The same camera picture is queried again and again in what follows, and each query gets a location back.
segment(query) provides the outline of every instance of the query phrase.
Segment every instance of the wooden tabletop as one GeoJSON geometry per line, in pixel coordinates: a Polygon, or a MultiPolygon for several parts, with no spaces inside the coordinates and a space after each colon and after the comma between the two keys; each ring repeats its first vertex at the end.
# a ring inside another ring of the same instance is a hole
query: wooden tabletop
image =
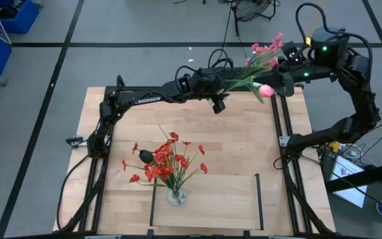
{"type": "MultiPolygon", "coordinates": [[[[104,91],[105,88],[88,88],[78,135],[89,135],[95,129],[104,91]]],[[[311,133],[302,90],[296,88],[295,95],[287,98],[287,102],[294,133],[311,133]]],[[[153,188],[128,183],[133,174],[140,174],[141,178],[144,175],[132,168],[123,172],[121,160],[140,165],[137,155],[131,153],[133,144],[137,142],[141,149],[156,149],[166,141],[160,125],[165,131],[175,131],[180,140],[192,142],[187,154],[192,155],[199,144],[204,145],[206,155],[196,160],[207,165],[208,174],[260,175],[264,230],[252,229],[251,235],[292,235],[283,173],[273,167],[273,161],[279,157],[279,146],[270,99],[261,104],[251,92],[232,92],[225,104],[226,109],[219,115],[204,100],[146,104],[131,108],[116,123],[98,234],[147,234],[148,229],[153,229],[155,234],[243,235],[240,229],[149,226],[153,188]]],[[[284,125],[281,104],[279,111],[284,125]]],[[[85,147],[73,149],[69,170],[86,154],[85,147]]],[[[305,149],[303,155],[317,158],[314,149],[305,149]]],[[[78,167],[66,183],[60,215],[62,225],[84,199],[89,169],[90,160],[78,167]]],[[[300,160],[300,170],[309,205],[329,229],[335,230],[321,168],[311,161],[300,160]]],[[[296,211],[300,231],[304,231],[297,201],[296,211]]],[[[90,206],[87,229],[91,228],[93,212],[94,204],[90,206]]]]}

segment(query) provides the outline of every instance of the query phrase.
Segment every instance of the flower bouquet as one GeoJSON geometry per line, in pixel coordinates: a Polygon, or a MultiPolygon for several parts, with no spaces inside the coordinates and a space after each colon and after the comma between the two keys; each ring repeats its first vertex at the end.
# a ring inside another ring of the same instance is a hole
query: flower bouquet
{"type": "Polygon", "coordinates": [[[253,82],[253,79],[263,76],[278,64],[277,53],[283,46],[282,33],[278,33],[270,46],[259,46],[257,43],[253,44],[251,46],[253,56],[245,60],[245,68],[243,72],[237,79],[226,80],[229,84],[227,91],[247,86],[261,103],[263,103],[262,97],[271,97],[275,91],[268,85],[253,82]]]}
{"type": "Polygon", "coordinates": [[[144,149],[140,150],[138,149],[138,143],[135,143],[132,154],[136,150],[139,151],[139,158],[144,163],[144,167],[128,165],[125,160],[122,160],[123,170],[126,171],[126,167],[143,170],[148,183],[140,183],[141,178],[137,174],[134,174],[129,182],[138,183],[143,186],[167,187],[167,201],[173,206],[179,206],[186,200],[186,191],[182,188],[183,184],[200,171],[203,171],[204,174],[207,173],[207,167],[204,163],[201,163],[199,168],[186,175],[187,169],[191,166],[197,155],[200,153],[205,155],[205,151],[203,145],[199,145],[198,152],[193,157],[186,157],[185,153],[191,142],[183,141],[182,143],[185,145],[184,153],[178,154],[176,144],[179,141],[179,135],[171,132],[168,137],[164,131],[163,133],[166,136],[167,142],[153,152],[144,149]],[[153,179],[160,179],[164,184],[156,183],[156,180],[154,183],[151,183],[153,179]]]}

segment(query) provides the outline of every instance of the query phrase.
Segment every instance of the pink flower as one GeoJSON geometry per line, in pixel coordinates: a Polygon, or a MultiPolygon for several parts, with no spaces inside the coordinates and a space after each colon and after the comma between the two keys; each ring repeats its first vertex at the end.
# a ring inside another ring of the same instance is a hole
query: pink flower
{"type": "Polygon", "coordinates": [[[256,51],[256,48],[259,47],[259,43],[255,43],[251,46],[251,50],[256,51]]]}
{"type": "Polygon", "coordinates": [[[273,69],[278,64],[278,57],[274,57],[271,62],[271,69],[273,69]]]}
{"type": "Polygon", "coordinates": [[[276,43],[272,43],[270,46],[269,46],[269,49],[271,49],[272,53],[276,52],[277,49],[278,49],[278,46],[276,43]]]}
{"type": "Polygon", "coordinates": [[[256,53],[264,53],[264,52],[267,52],[269,50],[269,47],[265,46],[265,47],[257,47],[256,48],[256,53]]]}
{"type": "Polygon", "coordinates": [[[271,97],[274,94],[274,90],[268,85],[262,85],[259,87],[259,94],[262,97],[271,97]]]}
{"type": "Polygon", "coordinates": [[[277,37],[275,37],[272,42],[278,44],[283,41],[283,33],[278,33],[277,37]]]}

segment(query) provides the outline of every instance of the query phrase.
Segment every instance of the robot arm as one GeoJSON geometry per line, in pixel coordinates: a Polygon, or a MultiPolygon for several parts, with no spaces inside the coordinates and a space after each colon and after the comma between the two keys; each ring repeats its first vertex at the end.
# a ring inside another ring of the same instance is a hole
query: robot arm
{"type": "MultiPolygon", "coordinates": [[[[267,84],[283,96],[294,94],[294,84],[299,82],[309,83],[311,80],[329,78],[331,82],[338,80],[342,88],[351,96],[355,107],[354,115],[339,120],[328,129],[310,133],[308,135],[293,134],[289,137],[280,137],[281,147],[285,148],[286,157],[298,159],[301,152],[310,146],[320,145],[331,141],[342,143],[354,143],[373,129],[380,119],[379,109],[375,106],[375,94],[371,91],[371,65],[372,52],[367,41],[361,36],[347,33],[344,29],[331,30],[326,26],[323,10],[313,4],[302,4],[296,12],[296,22],[302,33],[303,40],[306,37],[298,20],[299,10],[311,5],[321,12],[324,26],[316,29],[310,41],[310,47],[297,50],[293,42],[288,42],[283,47],[285,57],[279,58],[279,64],[268,74],[253,79],[254,82],[267,84]],[[360,55],[354,49],[348,47],[350,37],[357,37],[365,43],[368,48],[369,57],[360,55]],[[309,48],[306,56],[303,50],[309,48]]],[[[185,74],[181,78],[167,82],[160,87],[136,88],[126,87],[120,76],[117,77],[117,89],[105,96],[99,105],[100,121],[97,129],[88,138],[88,155],[94,158],[105,158],[109,153],[108,140],[106,137],[113,131],[113,126],[119,121],[127,110],[136,105],[149,104],[153,102],[185,103],[187,100],[211,100],[215,114],[225,109],[223,100],[228,96],[225,75],[228,72],[239,72],[239,68],[232,68],[233,62],[227,57],[223,59],[225,66],[227,62],[231,68],[200,68],[193,75],[185,74]]],[[[293,183],[291,175],[285,171],[285,183],[293,195],[298,199],[302,208],[308,213],[315,227],[321,233],[332,233],[327,229],[315,212],[311,209],[304,197],[299,193],[293,183]]],[[[93,190],[81,208],[86,208],[96,194],[93,190]]],[[[72,230],[76,225],[83,210],[79,210],[63,230],[72,230]]]]}

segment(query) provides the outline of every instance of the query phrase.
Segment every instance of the clear vase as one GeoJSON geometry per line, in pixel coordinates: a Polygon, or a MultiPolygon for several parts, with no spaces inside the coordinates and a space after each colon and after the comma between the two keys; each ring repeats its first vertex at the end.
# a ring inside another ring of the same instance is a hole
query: clear vase
{"type": "Polygon", "coordinates": [[[166,199],[172,206],[180,206],[186,201],[186,191],[184,188],[180,188],[174,193],[172,189],[168,189],[166,199]]]}

